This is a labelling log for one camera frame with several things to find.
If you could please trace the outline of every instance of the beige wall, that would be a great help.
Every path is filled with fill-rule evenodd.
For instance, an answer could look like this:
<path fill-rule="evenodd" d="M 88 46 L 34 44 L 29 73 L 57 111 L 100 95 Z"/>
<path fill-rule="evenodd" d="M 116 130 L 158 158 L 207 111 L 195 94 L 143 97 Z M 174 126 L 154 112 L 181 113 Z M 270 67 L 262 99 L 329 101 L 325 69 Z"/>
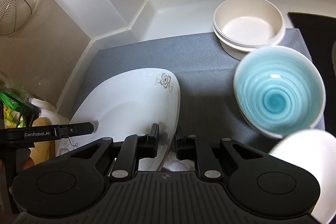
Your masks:
<path fill-rule="evenodd" d="M 28 22 L 0 35 L 0 69 L 56 105 L 89 37 L 54 0 L 37 0 Z"/>

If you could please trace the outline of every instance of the metal screw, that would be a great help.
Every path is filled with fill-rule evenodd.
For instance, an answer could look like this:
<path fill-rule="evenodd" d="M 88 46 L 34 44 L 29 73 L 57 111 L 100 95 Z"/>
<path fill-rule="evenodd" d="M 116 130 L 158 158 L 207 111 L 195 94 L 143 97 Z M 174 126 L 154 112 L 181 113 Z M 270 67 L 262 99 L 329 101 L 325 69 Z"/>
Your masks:
<path fill-rule="evenodd" d="M 128 176 L 128 172 L 126 170 L 115 170 L 112 172 L 112 177 L 122 179 Z"/>
<path fill-rule="evenodd" d="M 221 173 L 217 170 L 207 170 L 204 175 L 208 178 L 208 179 L 216 179 L 219 178 L 221 176 Z"/>

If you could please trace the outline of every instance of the blue bowl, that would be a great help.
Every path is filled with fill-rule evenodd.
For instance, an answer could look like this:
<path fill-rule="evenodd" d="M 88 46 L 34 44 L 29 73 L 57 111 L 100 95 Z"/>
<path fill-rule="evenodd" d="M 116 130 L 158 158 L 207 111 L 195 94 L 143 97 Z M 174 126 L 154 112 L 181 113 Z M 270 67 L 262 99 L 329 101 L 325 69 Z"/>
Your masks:
<path fill-rule="evenodd" d="M 235 72 L 234 91 L 247 122 L 278 139 L 314 128 L 326 104 L 323 80 L 313 63 L 282 46 L 244 57 Z"/>

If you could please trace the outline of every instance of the gray cloth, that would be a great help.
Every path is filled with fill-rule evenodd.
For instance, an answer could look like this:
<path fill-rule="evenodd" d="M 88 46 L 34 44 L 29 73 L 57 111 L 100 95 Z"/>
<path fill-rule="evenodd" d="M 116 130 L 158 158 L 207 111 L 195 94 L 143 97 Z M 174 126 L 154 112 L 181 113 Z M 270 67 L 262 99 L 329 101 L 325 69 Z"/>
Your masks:
<path fill-rule="evenodd" d="M 280 45 L 291 47 L 310 60 L 298 29 L 287 29 Z M 204 136 L 218 143 L 230 137 L 264 152 L 278 142 L 251 129 L 244 121 L 233 91 L 239 61 L 229 56 L 214 33 L 169 37 L 100 50 L 80 91 L 76 109 L 100 83 L 139 68 L 172 71 L 181 88 L 178 124 L 184 135 Z M 324 129 L 324 118 L 317 128 Z"/>

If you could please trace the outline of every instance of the finger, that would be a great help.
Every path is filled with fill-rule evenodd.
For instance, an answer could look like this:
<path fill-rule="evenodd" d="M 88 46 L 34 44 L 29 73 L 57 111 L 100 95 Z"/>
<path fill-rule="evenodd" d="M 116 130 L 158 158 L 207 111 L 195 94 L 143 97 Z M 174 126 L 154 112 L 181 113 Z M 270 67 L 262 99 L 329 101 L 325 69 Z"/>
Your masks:
<path fill-rule="evenodd" d="M 23 170 L 26 170 L 29 167 L 32 167 L 34 165 L 35 165 L 35 163 L 34 163 L 33 159 L 29 157 L 29 159 L 26 160 L 25 163 L 23 164 Z"/>

